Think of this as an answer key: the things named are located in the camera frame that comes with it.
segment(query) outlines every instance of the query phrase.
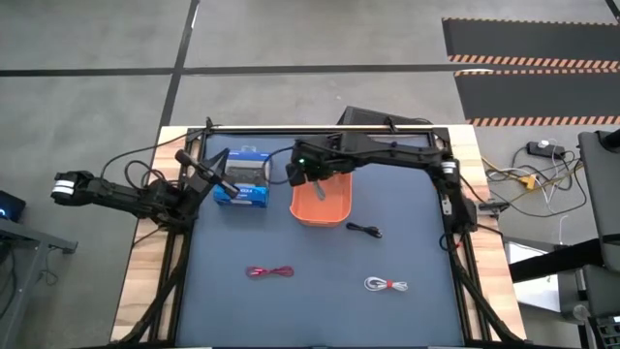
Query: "power strip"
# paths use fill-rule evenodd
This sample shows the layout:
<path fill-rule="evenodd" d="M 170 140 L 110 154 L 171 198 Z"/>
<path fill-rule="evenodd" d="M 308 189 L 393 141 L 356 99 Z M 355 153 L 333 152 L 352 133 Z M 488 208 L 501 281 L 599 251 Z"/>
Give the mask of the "power strip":
<path fill-rule="evenodd" d="M 566 149 L 561 145 L 549 144 L 548 141 L 527 142 L 525 147 L 530 155 L 553 158 L 560 160 L 564 158 Z"/>

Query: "dark blue mat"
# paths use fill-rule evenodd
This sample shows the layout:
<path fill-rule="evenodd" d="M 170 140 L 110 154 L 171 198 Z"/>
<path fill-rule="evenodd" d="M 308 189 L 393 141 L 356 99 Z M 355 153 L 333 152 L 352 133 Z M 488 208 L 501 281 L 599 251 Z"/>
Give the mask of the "dark blue mat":
<path fill-rule="evenodd" d="M 398 139 L 426 146 L 425 139 Z M 211 136 L 224 147 L 273 151 L 293 138 Z M 285 176 L 290 153 L 274 159 Z M 269 207 L 201 207 L 192 237 L 179 346 L 462 345 L 437 193 L 422 171 L 369 165 L 353 174 L 347 221 L 381 228 L 384 238 L 300 225 L 292 188 L 271 186 Z M 290 278 L 249 279 L 249 266 L 291 266 Z M 364 279 L 407 281 L 409 290 L 369 292 Z"/>

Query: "metal desk leg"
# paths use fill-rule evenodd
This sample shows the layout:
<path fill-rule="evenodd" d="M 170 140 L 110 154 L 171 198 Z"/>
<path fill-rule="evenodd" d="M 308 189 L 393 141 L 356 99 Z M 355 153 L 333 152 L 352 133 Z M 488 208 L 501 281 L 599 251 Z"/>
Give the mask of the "metal desk leg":
<path fill-rule="evenodd" d="M 0 235 L 15 239 L 32 239 L 52 247 L 60 248 L 63 253 L 74 253 L 78 247 L 76 241 L 57 238 L 6 219 L 0 219 Z"/>
<path fill-rule="evenodd" d="M 23 319 L 30 295 L 37 283 L 39 271 L 44 268 L 49 247 L 40 242 L 28 241 L 14 247 L 15 274 L 17 275 L 15 296 L 0 319 L 0 348 L 15 347 L 19 325 Z"/>

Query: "concrete floor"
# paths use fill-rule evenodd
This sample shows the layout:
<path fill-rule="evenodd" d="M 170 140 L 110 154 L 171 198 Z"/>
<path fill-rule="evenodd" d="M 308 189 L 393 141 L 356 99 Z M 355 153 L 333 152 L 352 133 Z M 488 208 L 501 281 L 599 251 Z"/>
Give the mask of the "concrete floor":
<path fill-rule="evenodd" d="M 188 7 L 189 0 L 0 0 L 0 69 L 170 67 Z M 603 0 L 202 0 L 186 66 L 448 63 L 442 16 L 614 20 Z M 107 342 L 136 220 L 96 206 L 55 206 L 49 190 L 56 172 L 98 173 L 111 156 L 153 144 L 169 80 L 0 79 L 0 188 L 28 202 L 27 225 L 79 240 L 76 255 L 50 258 L 60 281 L 39 285 L 19 348 Z M 185 77 L 171 124 L 200 125 L 206 116 L 231 125 L 331 124 L 347 105 L 464 122 L 451 74 L 417 73 Z M 508 165 L 528 141 L 552 138 L 574 148 L 579 132 L 596 129 L 480 128 L 477 135 L 484 156 Z M 108 178 L 120 181 L 116 165 Z M 494 188 L 509 197 L 520 192 L 512 184 Z M 561 209 L 580 194 L 556 200 Z M 541 197 L 520 204 L 543 211 Z M 558 238 L 557 218 L 523 219 L 509 210 L 500 225 L 508 236 Z M 564 243 L 594 234 L 589 206 L 565 220 Z M 523 317 L 535 342 L 578 345 L 575 326 L 528 308 Z"/>

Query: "red cable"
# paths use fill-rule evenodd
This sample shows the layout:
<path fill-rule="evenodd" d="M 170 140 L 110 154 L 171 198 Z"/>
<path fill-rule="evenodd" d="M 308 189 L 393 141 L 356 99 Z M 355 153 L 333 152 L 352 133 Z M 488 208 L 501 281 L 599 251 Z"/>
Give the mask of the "red cable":
<path fill-rule="evenodd" d="M 245 270 L 245 274 L 248 275 L 248 277 L 261 277 L 261 276 L 266 276 L 270 274 L 277 274 L 280 276 L 291 277 L 295 274 L 295 271 L 293 270 L 293 268 L 289 266 L 284 266 L 284 267 L 280 267 L 280 268 L 276 268 L 272 270 L 269 270 L 263 267 L 248 267 Z"/>

